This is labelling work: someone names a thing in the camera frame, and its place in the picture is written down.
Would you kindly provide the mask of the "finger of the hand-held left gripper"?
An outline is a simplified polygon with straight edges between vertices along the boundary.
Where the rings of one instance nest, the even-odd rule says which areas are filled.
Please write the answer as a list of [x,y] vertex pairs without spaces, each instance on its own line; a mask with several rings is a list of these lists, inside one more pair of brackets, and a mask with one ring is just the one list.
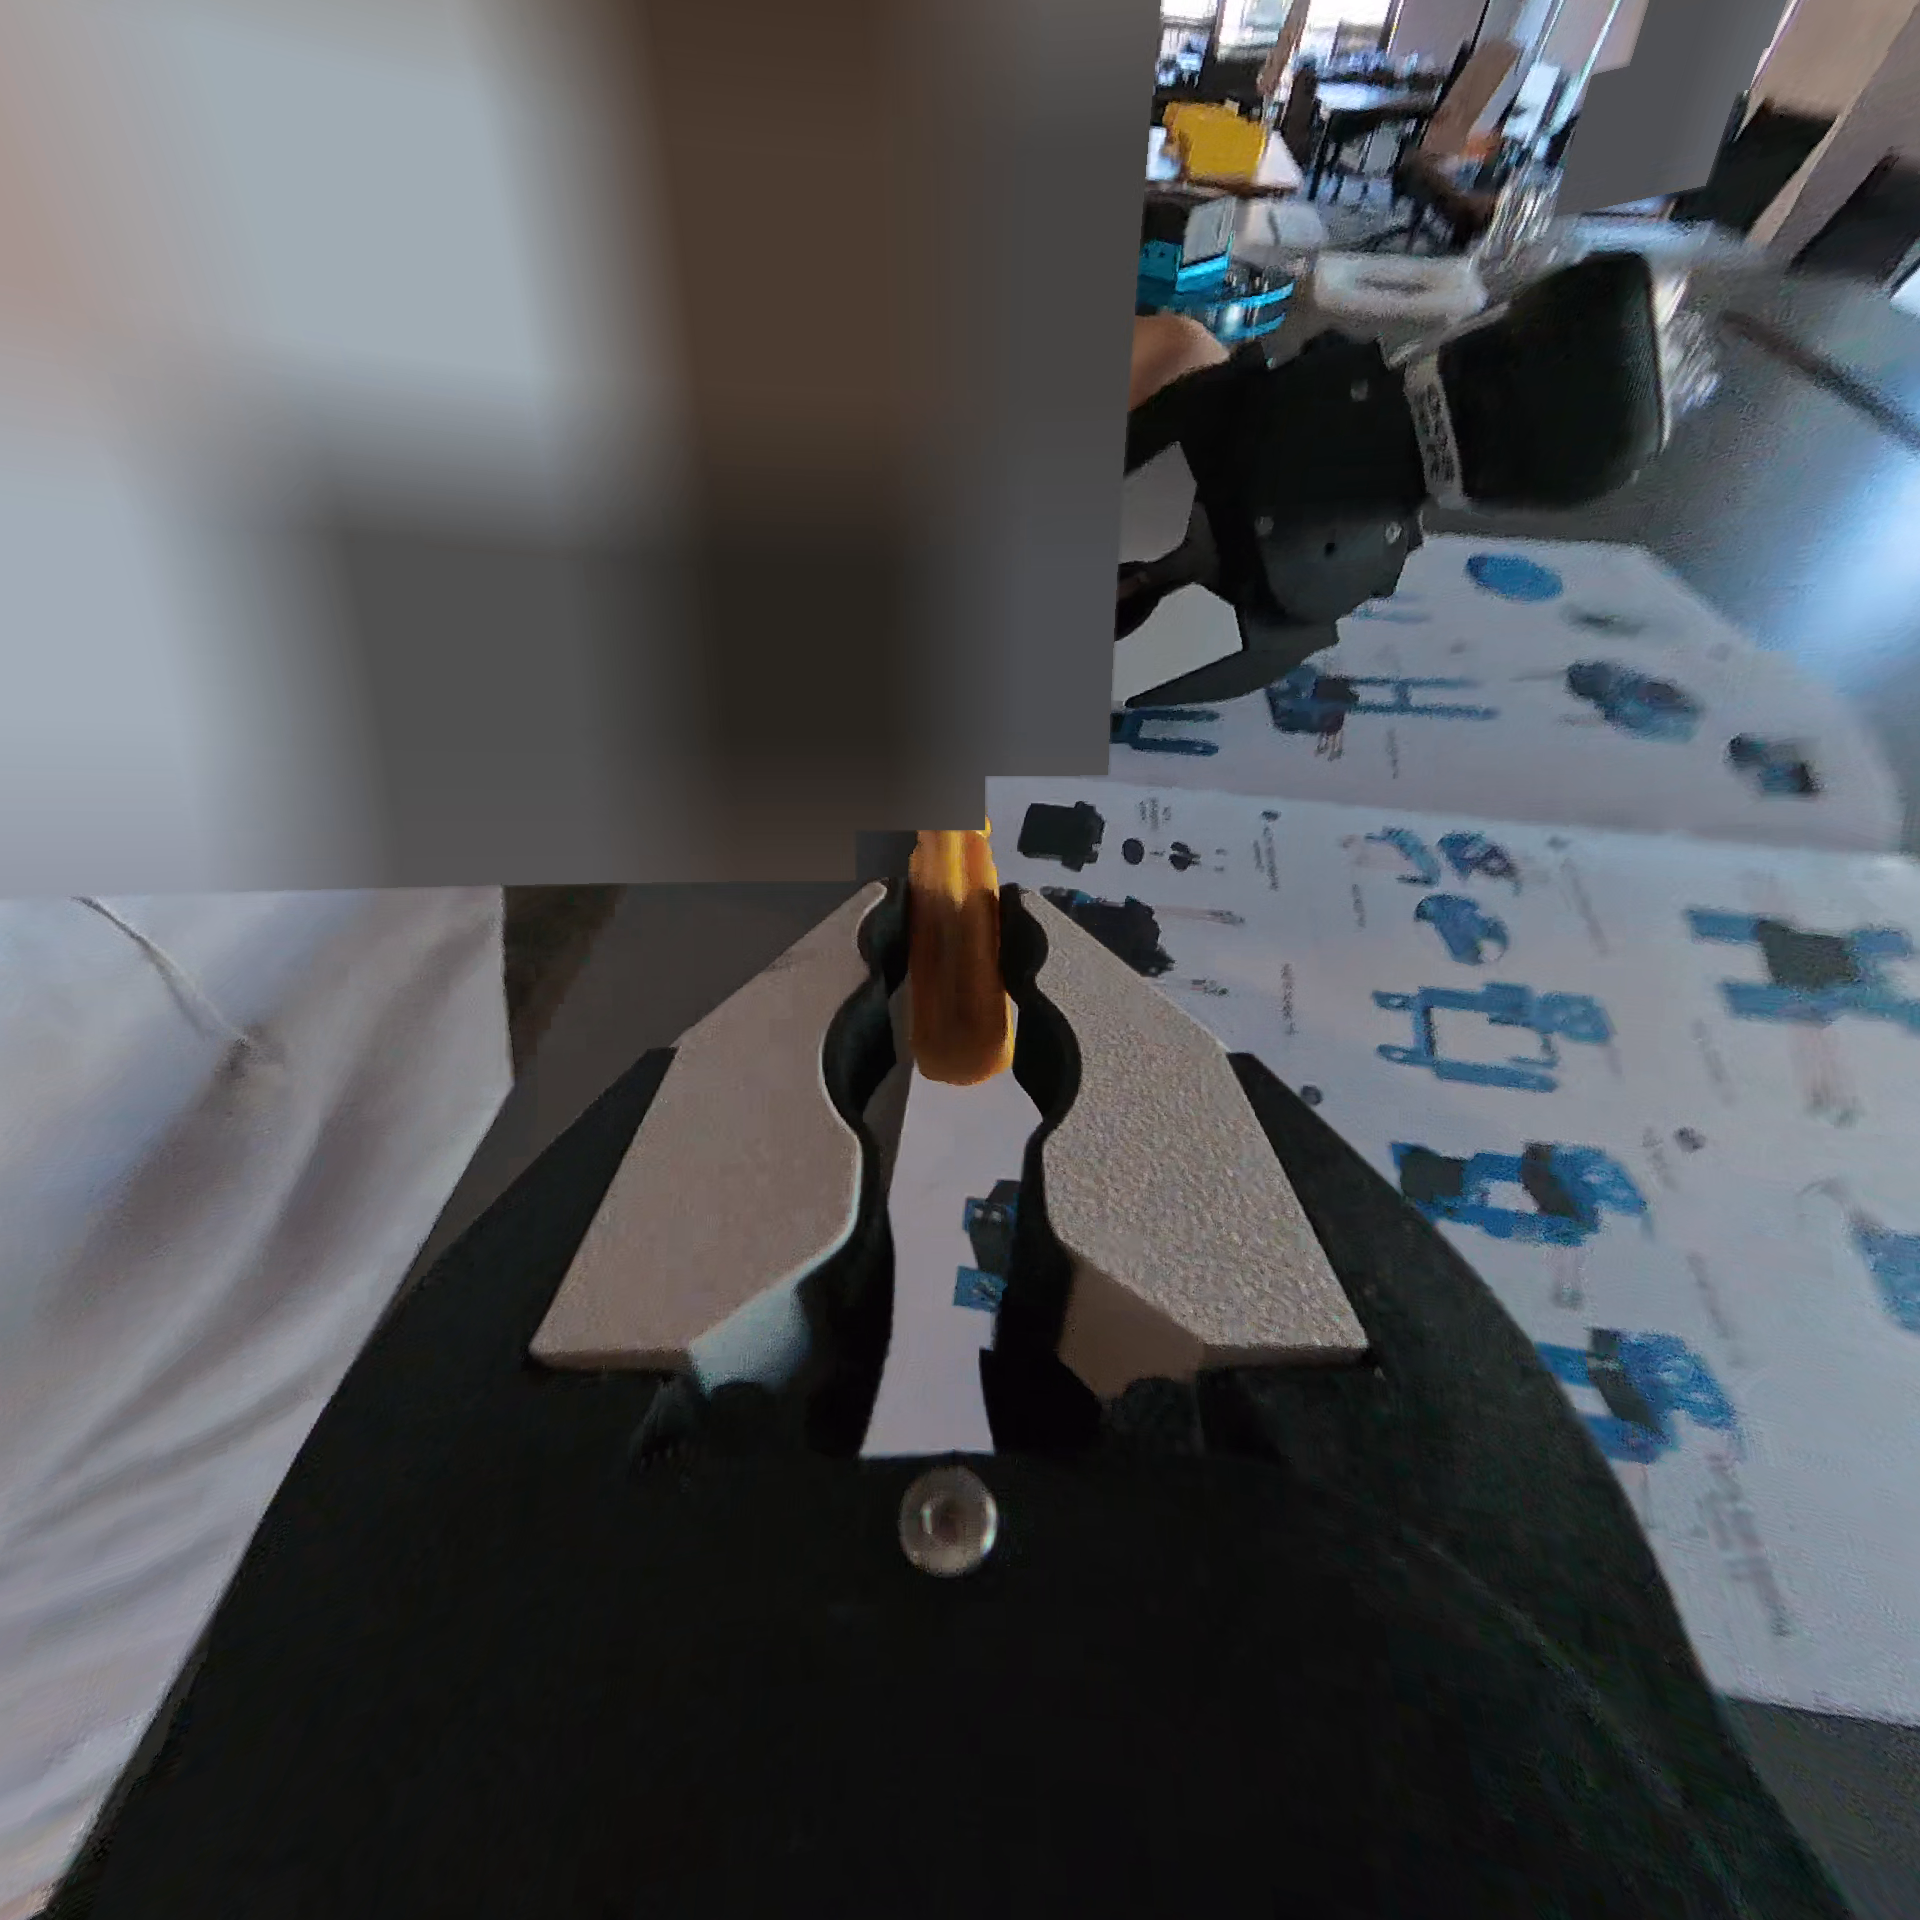
[[1209,705],[1280,682],[1294,666],[1337,645],[1335,621],[1238,617],[1238,649],[1124,697],[1124,709]]

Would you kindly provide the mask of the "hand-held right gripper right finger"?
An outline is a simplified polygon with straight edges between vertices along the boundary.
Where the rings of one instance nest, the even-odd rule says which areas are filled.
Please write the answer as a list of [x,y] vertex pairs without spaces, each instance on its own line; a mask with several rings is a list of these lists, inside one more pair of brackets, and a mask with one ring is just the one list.
[[1056,902],[999,896],[1025,1141],[991,1447],[1090,1448],[1141,1385],[1368,1354],[1230,1052]]

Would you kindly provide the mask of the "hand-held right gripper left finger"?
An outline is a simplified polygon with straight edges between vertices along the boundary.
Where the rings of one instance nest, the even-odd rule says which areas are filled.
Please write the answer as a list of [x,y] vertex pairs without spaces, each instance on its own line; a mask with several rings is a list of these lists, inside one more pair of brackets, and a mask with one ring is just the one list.
[[562,1373],[762,1396],[854,1454],[895,1301],[905,886],[868,882],[681,1033],[533,1335]]

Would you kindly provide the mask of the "yellow handled screwdriver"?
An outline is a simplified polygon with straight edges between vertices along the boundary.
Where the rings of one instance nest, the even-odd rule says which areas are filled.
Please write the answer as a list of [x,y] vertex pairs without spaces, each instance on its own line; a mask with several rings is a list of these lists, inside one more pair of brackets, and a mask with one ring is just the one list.
[[905,878],[910,1052],[930,1082],[976,1087],[1014,1057],[1000,882],[985,826],[918,831]]

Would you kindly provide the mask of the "grey desk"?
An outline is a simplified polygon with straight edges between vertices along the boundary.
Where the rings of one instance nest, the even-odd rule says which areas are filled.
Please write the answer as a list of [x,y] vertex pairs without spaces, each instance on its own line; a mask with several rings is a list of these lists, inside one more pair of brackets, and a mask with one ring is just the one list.
[[[1844,278],[1700,269],[1741,312],[1719,394],[1647,478],[1530,536],[1642,544],[1876,736],[1916,850],[1916,320]],[[420,1261],[431,1264],[647,1048],[813,928],[853,879],[518,886],[508,896],[516,1082]],[[1766,1782],[1860,1914],[1916,1914],[1916,1733],[1738,1708]]]

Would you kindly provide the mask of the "person's left hand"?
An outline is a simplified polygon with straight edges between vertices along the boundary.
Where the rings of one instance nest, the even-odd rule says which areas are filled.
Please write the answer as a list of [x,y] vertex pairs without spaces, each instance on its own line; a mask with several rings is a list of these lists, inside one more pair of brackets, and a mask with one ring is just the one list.
[[1180,312],[1134,320],[1126,410],[1144,407],[1181,377],[1218,367],[1230,349],[1200,322]]

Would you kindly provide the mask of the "white plastic part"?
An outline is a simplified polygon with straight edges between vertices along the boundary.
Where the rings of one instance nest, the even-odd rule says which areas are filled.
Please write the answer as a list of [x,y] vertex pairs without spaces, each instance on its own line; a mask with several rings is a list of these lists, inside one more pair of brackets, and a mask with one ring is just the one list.
[[1487,293],[1468,256],[1322,252],[1311,264],[1311,298],[1322,316],[1385,327],[1463,322]]

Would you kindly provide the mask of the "blue toy robot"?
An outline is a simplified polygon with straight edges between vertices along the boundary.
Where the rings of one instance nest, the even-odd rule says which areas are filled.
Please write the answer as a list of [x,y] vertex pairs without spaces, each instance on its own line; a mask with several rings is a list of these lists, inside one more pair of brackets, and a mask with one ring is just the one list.
[[1236,258],[1236,198],[1156,189],[1142,198],[1135,317],[1183,317],[1223,345],[1280,329],[1298,284],[1289,264]]

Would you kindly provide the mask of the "yellow box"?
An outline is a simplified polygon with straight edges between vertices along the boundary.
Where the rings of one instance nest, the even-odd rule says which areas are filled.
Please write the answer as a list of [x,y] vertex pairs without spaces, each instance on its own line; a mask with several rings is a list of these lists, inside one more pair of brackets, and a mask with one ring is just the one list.
[[1249,181],[1269,140],[1260,112],[1231,102],[1170,102],[1160,112],[1164,143],[1188,181]]

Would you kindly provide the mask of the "dark table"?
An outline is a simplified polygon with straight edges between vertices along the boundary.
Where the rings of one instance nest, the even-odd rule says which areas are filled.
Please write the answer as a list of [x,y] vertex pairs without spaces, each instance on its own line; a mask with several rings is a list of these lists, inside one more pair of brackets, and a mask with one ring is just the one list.
[[1485,72],[1460,72],[1457,79],[1438,90],[1410,87],[1367,87],[1357,82],[1330,82],[1314,90],[1311,149],[1305,164],[1302,196],[1316,201],[1326,189],[1335,196],[1357,166],[1341,160],[1346,149],[1365,149],[1378,133],[1396,128],[1402,133],[1400,151],[1429,143],[1438,128],[1439,152],[1454,152],[1457,140],[1468,137],[1485,104],[1511,78],[1512,64],[1494,61]]

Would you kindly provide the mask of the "printed instruction sheet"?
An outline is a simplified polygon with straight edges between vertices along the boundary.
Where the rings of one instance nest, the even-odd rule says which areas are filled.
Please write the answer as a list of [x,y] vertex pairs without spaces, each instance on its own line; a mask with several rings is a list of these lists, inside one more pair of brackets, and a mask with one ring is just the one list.
[[999,876],[1484,1274],[1714,1686],[1916,1724],[1916,862],[1837,694],[1624,544],[1430,536],[1273,687],[988,785]]

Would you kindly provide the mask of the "person's white shirt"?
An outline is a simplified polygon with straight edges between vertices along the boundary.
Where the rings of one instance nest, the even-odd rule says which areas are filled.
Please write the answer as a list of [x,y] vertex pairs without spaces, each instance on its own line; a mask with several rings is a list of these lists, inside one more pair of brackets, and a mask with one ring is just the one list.
[[5,900],[5,1914],[509,1092],[502,933],[498,886]]

